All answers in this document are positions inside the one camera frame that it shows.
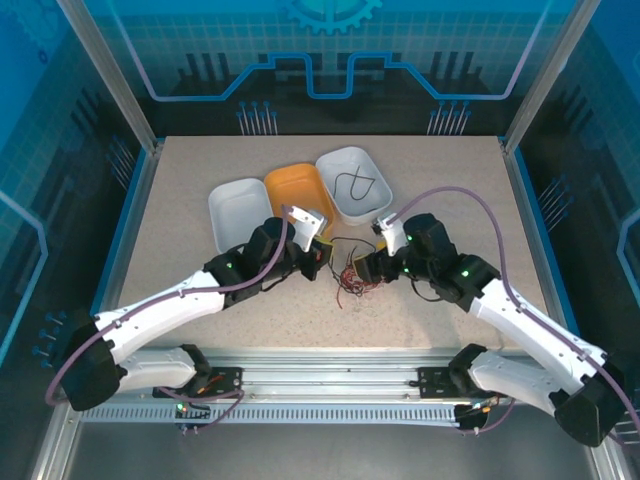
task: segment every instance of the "tangled wires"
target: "tangled wires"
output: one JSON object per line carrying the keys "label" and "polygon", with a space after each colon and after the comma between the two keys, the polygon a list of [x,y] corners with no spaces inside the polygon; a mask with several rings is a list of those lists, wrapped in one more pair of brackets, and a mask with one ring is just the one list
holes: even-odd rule
{"label": "tangled wires", "polygon": [[[333,243],[335,240],[348,240],[348,241],[354,241],[354,242],[361,242],[369,246],[372,252],[376,251],[375,245],[373,245],[370,242],[367,242],[366,240],[362,240],[360,238],[334,237],[331,239],[331,242]],[[353,247],[351,252],[349,252],[349,255],[347,255],[346,265],[340,273],[338,273],[334,268],[333,257],[331,257],[331,259],[329,260],[328,265],[329,265],[329,269],[331,270],[331,275],[333,276],[334,280],[338,284],[338,291],[336,293],[336,302],[338,303],[338,306],[340,307],[340,309],[342,309],[342,304],[340,303],[341,291],[344,291],[345,293],[348,293],[350,295],[355,295],[356,297],[361,297],[365,293],[370,292],[371,290],[374,290],[380,285],[380,283],[365,282],[356,273],[355,269],[353,268],[353,255],[357,249],[358,247],[355,246]]]}

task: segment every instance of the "white bracket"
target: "white bracket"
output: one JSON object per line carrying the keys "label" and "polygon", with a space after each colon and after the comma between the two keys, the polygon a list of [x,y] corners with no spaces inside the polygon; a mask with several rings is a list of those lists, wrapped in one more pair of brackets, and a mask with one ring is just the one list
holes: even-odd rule
{"label": "white bracket", "polygon": [[396,220],[393,223],[389,222],[395,216],[395,213],[391,213],[384,217],[379,217],[374,223],[374,225],[377,225],[380,228],[385,243],[387,244],[387,252],[390,257],[393,257],[402,247],[409,245],[407,236],[404,233],[402,220]]}
{"label": "white bracket", "polygon": [[471,363],[469,376],[482,390],[518,399],[553,416],[555,407],[549,394],[561,388],[541,368],[507,360],[488,351],[478,355]]}
{"label": "white bracket", "polygon": [[181,348],[141,349],[127,357],[120,366],[127,370],[127,374],[120,379],[118,393],[158,385],[180,388],[196,374],[193,360]]}
{"label": "white bracket", "polygon": [[327,219],[321,213],[314,210],[306,211],[299,207],[291,207],[289,215],[295,219],[296,234],[293,242],[300,246],[303,252],[308,252],[311,242],[319,235],[327,225]]}

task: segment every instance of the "black mounting bracket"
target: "black mounting bracket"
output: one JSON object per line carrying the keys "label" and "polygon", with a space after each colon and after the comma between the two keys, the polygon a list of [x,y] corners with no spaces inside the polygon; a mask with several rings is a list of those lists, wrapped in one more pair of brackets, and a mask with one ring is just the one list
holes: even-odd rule
{"label": "black mounting bracket", "polygon": [[[409,386],[418,387],[420,398],[469,398],[465,392],[461,392],[451,380],[449,367],[420,367],[417,370],[418,380],[409,382]],[[475,390],[473,398],[490,398],[495,396],[493,392]]]}
{"label": "black mounting bracket", "polygon": [[[194,398],[206,400],[222,393],[233,392],[242,388],[242,368],[240,367],[211,367],[208,377],[209,383],[196,392],[182,392],[177,389],[176,393],[186,394]],[[166,393],[157,388],[153,389],[154,398],[171,398]]]}

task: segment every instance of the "red wire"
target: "red wire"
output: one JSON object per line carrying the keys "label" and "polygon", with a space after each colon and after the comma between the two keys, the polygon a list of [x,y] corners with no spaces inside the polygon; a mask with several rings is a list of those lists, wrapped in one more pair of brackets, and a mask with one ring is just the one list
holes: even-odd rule
{"label": "red wire", "polygon": [[378,287],[378,285],[380,284],[368,283],[363,281],[353,268],[353,263],[349,261],[344,267],[344,270],[342,270],[342,272],[340,273],[340,285],[338,286],[338,291],[336,292],[336,303],[342,310],[342,304],[340,303],[340,290],[342,290],[343,288],[349,293],[361,296],[365,293],[369,293],[371,290],[374,290]]}

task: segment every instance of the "gear logo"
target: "gear logo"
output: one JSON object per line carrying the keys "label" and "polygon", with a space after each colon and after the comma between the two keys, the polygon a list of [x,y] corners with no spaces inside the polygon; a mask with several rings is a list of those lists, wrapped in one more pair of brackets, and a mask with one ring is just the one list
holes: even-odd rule
{"label": "gear logo", "polygon": [[335,31],[347,33],[350,27],[360,28],[362,19],[370,19],[372,11],[381,7],[381,0],[285,0],[289,20],[298,20],[300,27],[311,27],[314,34],[328,35]]}

